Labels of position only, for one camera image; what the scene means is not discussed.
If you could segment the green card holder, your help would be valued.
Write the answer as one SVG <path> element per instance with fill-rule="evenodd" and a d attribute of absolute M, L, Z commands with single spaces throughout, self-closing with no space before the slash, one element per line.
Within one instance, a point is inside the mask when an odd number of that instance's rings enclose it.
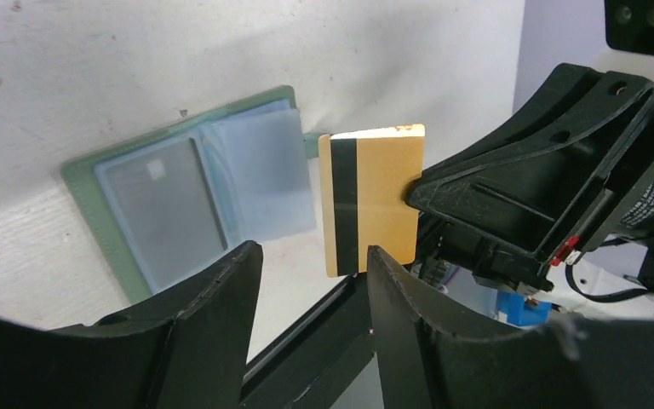
<path fill-rule="evenodd" d="M 289 85 L 72 159 L 61 176 L 131 302 L 200 272 L 252 239 L 316 225 Z"/>

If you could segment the black VIP card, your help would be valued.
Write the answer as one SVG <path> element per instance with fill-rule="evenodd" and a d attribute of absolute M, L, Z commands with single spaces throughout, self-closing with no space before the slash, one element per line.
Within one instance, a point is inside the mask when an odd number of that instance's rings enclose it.
<path fill-rule="evenodd" d="M 227 250 L 195 138 L 144 147 L 98 164 L 95 173 L 152 293 L 202 271 Z"/>

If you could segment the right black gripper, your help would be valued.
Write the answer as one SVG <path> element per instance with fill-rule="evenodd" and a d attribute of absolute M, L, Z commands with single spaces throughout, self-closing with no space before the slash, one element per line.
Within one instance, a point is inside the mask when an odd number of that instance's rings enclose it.
<path fill-rule="evenodd" d="M 604 245 L 654 253 L 654 82 L 561 63 L 504 124 L 424 171 L 420 275 L 448 262 L 500 291 L 551 291 L 552 266 Z"/>

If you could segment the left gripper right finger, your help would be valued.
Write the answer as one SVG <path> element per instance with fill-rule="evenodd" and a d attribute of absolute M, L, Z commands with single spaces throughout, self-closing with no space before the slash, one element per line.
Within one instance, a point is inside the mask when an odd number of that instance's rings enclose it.
<path fill-rule="evenodd" d="M 654 408 L 654 320 L 567 315 L 519 329 L 376 245 L 366 279 L 388 408 Z"/>

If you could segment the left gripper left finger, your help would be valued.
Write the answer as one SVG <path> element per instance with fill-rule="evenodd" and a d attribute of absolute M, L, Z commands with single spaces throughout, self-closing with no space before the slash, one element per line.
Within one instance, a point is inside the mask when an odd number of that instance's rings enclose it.
<path fill-rule="evenodd" d="M 93 325 L 0 319 L 0 408 L 235 408 L 261 283 L 247 241 Z"/>

